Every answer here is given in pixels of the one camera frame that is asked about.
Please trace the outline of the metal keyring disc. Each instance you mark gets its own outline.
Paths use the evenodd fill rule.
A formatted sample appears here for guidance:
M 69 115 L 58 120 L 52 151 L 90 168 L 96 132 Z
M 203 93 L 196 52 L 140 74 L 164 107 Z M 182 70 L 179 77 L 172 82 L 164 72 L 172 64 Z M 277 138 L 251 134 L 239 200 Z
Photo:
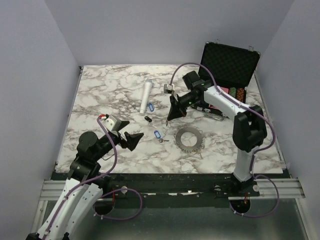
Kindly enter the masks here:
M 195 144 L 204 145 L 204 135 L 201 130 L 195 127 L 182 127 L 179 128 L 174 135 L 174 143 L 181 151 L 186 152 L 188 146 Z

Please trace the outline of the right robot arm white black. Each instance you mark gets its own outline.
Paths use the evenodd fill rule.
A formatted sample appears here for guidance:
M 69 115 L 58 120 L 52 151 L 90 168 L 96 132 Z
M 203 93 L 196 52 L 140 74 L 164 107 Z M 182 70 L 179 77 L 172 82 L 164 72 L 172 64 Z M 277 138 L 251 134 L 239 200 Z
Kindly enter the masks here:
M 253 185 L 252 155 L 267 137 L 262 108 L 244 104 L 225 93 L 211 80 L 203 80 L 195 71 L 183 77 L 188 93 L 179 96 L 174 85 L 165 84 L 163 91 L 170 94 L 170 110 L 167 120 L 187 115 L 187 108 L 201 101 L 216 107 L 233 122 L 232 140 L 237 147 L 235 169 L 232 173 L 230 191 L 241 196 Z

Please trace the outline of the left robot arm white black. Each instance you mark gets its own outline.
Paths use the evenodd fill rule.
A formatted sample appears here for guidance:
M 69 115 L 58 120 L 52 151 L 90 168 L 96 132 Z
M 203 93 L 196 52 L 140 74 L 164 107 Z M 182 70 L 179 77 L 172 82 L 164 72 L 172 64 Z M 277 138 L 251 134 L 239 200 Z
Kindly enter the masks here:
M 93 131 L 81 134 L 77 145 L 77 154 L 70 165 L 63 190 L 50 215 L 42 226 L 27 236 L 28 240 L 70 240 L 87 213 L 99 198 L 114 196 L 109 171 L 100 173 L 102 159 L 109 151 L 118 156 L 116 146 L 133 151 L 143 133 L 120 134 L 120 130 L 129 124 L 115 116 L 102 114 L 97 122 L 104 131 L 98 137 Z

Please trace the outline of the black glossy tag key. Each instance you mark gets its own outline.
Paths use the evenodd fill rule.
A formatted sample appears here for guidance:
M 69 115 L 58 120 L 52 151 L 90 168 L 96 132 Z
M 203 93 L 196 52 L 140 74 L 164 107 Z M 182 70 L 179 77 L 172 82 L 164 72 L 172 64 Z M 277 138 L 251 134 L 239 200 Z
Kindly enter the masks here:
M 145 116 L 144 119 L 148 122 L 149 127 L 153 126 L 153 120 L 149 116 Z

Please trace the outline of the blue tag key by microphone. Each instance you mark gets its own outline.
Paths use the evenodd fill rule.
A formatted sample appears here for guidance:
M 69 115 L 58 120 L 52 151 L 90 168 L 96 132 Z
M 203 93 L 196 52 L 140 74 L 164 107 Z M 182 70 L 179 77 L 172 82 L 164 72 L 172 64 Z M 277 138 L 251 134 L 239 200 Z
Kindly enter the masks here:
M 147 104 L 147 106 L 148 106 L 148 109 L 149 109 L 149 111 L 150 112 L 153 112 L 155 109 L 154 109 L 154 106 L 153 106 L 153 104 L 151 103 L 151 102 L 149 102 L 148 104 Z

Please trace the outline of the blue tag key front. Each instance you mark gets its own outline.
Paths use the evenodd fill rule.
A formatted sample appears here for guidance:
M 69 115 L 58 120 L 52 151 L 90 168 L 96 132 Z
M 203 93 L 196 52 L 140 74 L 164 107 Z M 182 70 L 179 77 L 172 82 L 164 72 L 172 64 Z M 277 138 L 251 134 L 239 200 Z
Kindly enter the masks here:
M 164 139 L 165 134 L 162 131 L 156 129 L 153 133 L 155 138 L 159 141 L 159 143 L 169 142 L 168 139 Z

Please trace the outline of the white microphone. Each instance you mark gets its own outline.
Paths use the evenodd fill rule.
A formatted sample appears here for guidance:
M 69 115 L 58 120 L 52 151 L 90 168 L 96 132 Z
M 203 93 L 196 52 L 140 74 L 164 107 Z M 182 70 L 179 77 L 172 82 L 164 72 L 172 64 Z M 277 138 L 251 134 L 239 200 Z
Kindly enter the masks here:
M 139 113 L 141 115 L 146 112 L 147 103 L 149 100 L 149 95 L 152 87 L 153 87 L 153 81 L 151 79 L 147 79 L 144 83 L 143 94 L 142 94 L 140 108 L 139 108 Z

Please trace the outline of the red playing cards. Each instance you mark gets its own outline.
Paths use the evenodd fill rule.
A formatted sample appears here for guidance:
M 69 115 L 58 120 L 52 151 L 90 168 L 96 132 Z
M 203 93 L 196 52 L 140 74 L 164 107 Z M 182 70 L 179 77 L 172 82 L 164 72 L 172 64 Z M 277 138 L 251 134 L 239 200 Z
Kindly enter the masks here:
M 229 93 L 229 89 L 228 89 L 228 88 L 226 88 L 226 87 L 219 87 L 219 88 L 220 88 L 220 90 L 222 90 L 222 91 L 225 92 L 226 94 Z M 212 104 L 210 104 L 210 103 L 208 104 L 208 107 L 211 108 L 211 109 L 215 109 L 215 110 L 218 109 L 215 105 L 212 105 Z

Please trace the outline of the green chip stack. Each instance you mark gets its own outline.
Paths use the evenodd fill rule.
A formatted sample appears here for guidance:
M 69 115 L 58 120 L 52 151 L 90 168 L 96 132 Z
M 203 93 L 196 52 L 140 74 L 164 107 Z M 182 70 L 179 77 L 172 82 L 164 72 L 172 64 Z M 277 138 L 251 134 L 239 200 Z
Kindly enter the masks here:
M 230 89 L 229 89 L 229 95 L 230 96 L 232 96 L 233 98 L 235 98 L 236 97 L 236 94 L 237 94 L 237 89 L 235 88 L 235 87 L 231 87 Z

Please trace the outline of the orange black chip stack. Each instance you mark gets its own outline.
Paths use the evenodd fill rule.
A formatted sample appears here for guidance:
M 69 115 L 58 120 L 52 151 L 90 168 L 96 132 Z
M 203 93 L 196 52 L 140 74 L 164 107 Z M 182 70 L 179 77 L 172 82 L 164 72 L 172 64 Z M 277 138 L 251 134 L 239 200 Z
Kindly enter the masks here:
M 240 102 L 244 102 L 245 101 L 245 89 L 244 88 L 238 88 L 236 90 L 236 99 Z

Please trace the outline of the black poker chip case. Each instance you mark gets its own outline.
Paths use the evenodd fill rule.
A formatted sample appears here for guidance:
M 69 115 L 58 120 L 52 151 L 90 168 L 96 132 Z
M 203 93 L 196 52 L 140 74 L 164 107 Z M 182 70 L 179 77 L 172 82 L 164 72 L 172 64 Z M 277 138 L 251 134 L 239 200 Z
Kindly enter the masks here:
M 207 42 L 200 64 L 209 70 L 219 87 L 245 89 L 243 103 L 246 103 L 247 87 L 260 57 L 261 53 L 253 49 Z

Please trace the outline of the black mounting rail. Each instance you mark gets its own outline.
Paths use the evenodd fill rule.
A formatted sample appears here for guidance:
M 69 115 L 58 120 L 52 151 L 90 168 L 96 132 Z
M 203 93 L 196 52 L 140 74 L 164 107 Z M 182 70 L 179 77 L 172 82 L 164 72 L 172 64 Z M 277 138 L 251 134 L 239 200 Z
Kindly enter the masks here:
M 98 180 L 104 193 L 120 189 L 104 197 L 116 208 L 133 208 L 140 193 L 146 208 L 227 208 L 230 201 L 256 199 L 289 199 L 299 192 L 298 182 L 287 174 L 270 174 L 271 180 L 259 177 L 240 183 L 231 173 L 218 174 L 160 174 L 111 173 Z

